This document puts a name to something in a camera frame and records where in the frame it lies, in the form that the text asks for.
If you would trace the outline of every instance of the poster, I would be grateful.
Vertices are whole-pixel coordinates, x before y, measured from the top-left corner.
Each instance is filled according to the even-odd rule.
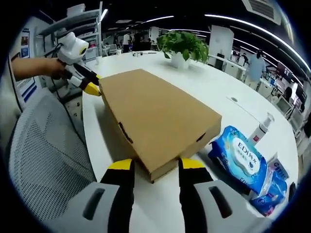
[[[24,28],[21,33],[20,40],[20,57],[21,58],[30,58],[30,50],[29,50],[29,37],[30,32],[29,29]],[[17,82],[17,87],[20,91],[21,96],[26,102],[30,95],[36,90],[35,79],[29,78],[22,81]]]

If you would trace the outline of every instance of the blue package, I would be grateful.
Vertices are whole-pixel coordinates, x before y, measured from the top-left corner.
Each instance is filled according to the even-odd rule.
[[[263,189],[257,197],[250,200],[262,215],[269,216],[275,207],[281,204],[286,197],[287,184],[277,172],[268,168]]]
[[[212,142],[208,154],[216,158],[225,170],[253,190],[260,193],[267,173],[264,157],[252,143],[233,126],[227,126],[223,134]]]

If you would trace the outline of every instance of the green leaves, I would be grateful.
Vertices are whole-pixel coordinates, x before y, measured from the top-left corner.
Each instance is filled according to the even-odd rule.
[[[168,52],[181,52],[185,61],[190,57],[195,61],[206,62],[208,46],[195,34],[189,32],[171,31],[157,39],[160,50],[165,58],[170,58]]]
[[[185,49],[184,52],[183,52],[183,58],[186,60],[188,60],[190,57],[189,55],[189,50],[188,49]]]

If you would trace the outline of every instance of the red label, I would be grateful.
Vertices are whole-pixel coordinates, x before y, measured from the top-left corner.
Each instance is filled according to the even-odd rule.
[[[257,135],[253,138],[253,140],[255,141],[255,142],[257,142],[258,140],[259,140],[259,137],[257,137]]]

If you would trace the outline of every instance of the blue cloth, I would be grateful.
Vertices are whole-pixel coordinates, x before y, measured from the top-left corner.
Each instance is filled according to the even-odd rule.
[[[259,82],[262,73],[266,71],[266,64],[262,57],[257,58],[256,54],[249,59],[248,76],[251,81]]]

